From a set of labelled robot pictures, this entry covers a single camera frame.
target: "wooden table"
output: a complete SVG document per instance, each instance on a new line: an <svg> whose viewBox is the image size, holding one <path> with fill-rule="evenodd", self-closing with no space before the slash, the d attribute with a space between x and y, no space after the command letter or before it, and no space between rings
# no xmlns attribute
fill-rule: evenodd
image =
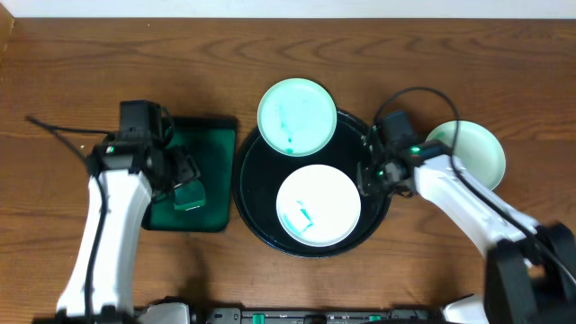
<svg viewBox="0 0 576 324"><path fill-rule="evenodd" d="M0 321L51 314L76 261L87 211L82 165L24 122L115 130L118 102L235 115L238 143L265 90L322 83L370 121L407 86L453 97L507 154L496 192L542 222L576 229L576 22L475 20L18 19L0 71ZM397 107L422 131L452 118L431 94ZM97 137L69 135L85 153ZM481 293L483 260L434 205L395 198L360 247L322 260L277 252L234 205L222 233L140 233L137 305L182 294L204 304L378 309Z"/></svg>

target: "white plate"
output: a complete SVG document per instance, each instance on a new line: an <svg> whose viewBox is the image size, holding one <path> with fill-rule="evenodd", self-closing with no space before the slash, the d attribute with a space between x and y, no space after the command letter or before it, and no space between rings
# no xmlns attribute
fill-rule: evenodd
<svg viewBox="0 0 576 324"><path fill-rule="evenodd" d="M441 140L452 146L456 121L445 122L436 127L429 140ZM454 154L462 160L471 175L487 188L494 189L506 172L506 156L498 139L481 125L471 121L460 121L458 141Z"/></svg>
<svg viewBox="0 0 576 324"><path fill-rule="evenodd" d="M273 85L258 106L262 138L276 151L292 157L322 149L334 135L337 119L330 94L301 78Z"/></svg>
<svg viewBox="0 0 576 324"><path fill-rule="evenodd" d="M360 194L342 171L323 165L301 167L280 186L276 213L295 240L327 247L345 239L360 219Z"/></svg>

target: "green tray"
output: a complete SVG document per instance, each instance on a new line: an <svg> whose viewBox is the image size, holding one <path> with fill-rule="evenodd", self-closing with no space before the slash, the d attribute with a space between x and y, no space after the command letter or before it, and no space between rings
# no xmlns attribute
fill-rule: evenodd
<svg viewBox="0 0 576 324"><path fill-rule="evenodd" d="M146 230L217 232L228 224L232 162L236 148L235 119L175 117L175 134L168 147L185 145L200 169L206 204L189 211L174 208L174 194L160 197L148 207Z"/></svg>

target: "white wall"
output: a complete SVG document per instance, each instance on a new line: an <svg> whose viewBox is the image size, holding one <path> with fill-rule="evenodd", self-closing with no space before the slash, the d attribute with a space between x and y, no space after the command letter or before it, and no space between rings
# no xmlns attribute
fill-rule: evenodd
<svg viewBox="0 0 576 324"><path fill-rule="evenodd" d="M0 0L14 17L576 18L576 0Z"/></svg>

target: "round black tray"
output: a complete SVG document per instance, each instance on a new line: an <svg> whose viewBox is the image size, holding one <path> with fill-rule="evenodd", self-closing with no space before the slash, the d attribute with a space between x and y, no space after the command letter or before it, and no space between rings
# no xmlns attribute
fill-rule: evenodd
<svg viewBox="0 0 576 324"><path fill-rule="evenodd" d="M330 142L307 157L288 157L270 148L256 127L238 150L232 173L234 202L246 225L267 245L296 257L332 257L357 247L378 228L390 199L361 196L360 219L350 235L328 247L304 245L284 231L276 215L280 185L295 170L314 164L332 166L356 181L356 165L370 158L361 136L368 126L355 116L337 112L337 127Z"/></svg>

